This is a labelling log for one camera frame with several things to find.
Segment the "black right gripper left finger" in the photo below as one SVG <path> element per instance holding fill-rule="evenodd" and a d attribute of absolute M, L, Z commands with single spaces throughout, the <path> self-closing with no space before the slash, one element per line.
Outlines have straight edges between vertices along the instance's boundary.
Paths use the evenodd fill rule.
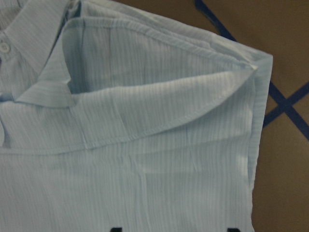
<path fill-rule="evenodd" d="M 110 229 L 110 232 L 122 232 L 123 228 L 122 227 L 113 227 Z"/>

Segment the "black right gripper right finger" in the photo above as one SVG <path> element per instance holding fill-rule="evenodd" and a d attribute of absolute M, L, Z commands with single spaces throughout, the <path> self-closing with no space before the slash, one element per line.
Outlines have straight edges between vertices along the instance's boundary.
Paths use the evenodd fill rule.
<path fill-rule="evenodd" d="M 229 227 L 229 228 L 227 228 L 226 231 L 227 231 L 227 232 L 239 232 L 239 228 L 236 228 L 236 227 Z"/>

